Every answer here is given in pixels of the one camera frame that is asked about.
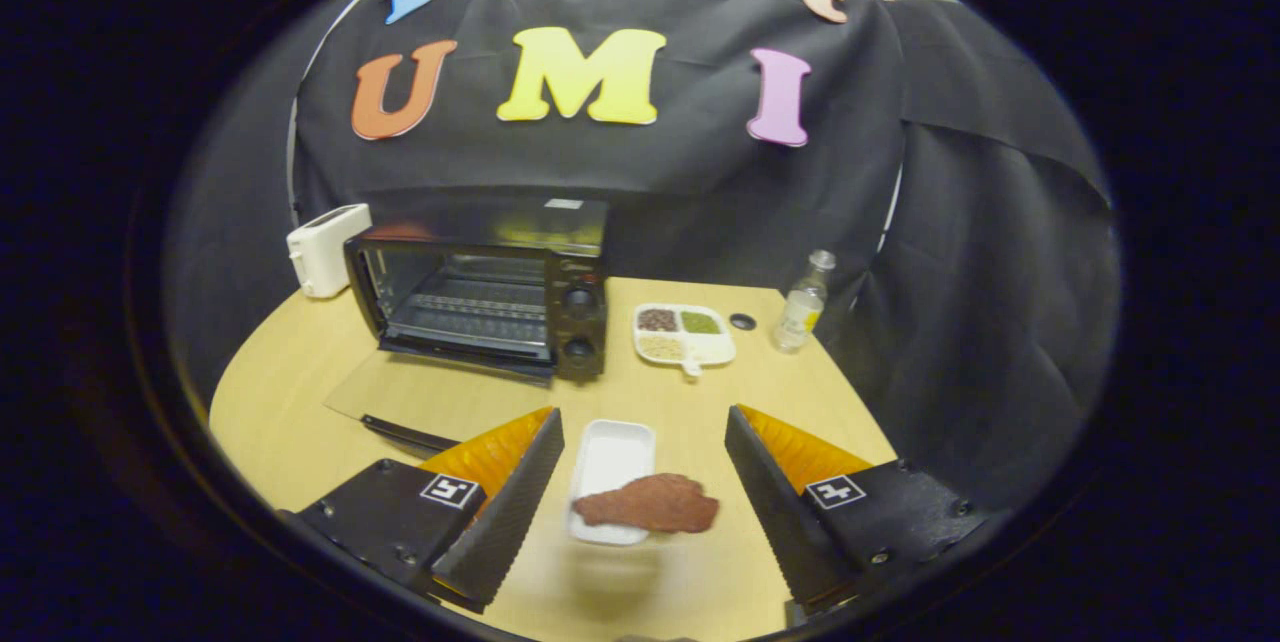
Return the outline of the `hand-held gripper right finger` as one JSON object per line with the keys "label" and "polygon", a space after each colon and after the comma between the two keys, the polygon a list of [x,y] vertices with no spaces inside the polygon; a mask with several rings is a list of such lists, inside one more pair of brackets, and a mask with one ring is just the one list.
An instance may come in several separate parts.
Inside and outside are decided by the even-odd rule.
{"label": "hand-held gripper right finger", "polygon": [[749,405],[730,409],[724,446],[806,615],[887,597],[991,521],[913,460],[872,466]]}

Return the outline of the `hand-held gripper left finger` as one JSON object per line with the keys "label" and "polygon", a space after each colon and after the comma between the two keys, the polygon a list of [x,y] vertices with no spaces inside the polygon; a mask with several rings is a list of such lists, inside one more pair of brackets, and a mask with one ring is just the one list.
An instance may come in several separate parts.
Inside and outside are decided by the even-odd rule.
{"label": "hand-held gripper left finger", "polygon": [[564,448],[540,408],[419,466],[384,458],[284,522],[413,595],[481,613],[517,558]]}

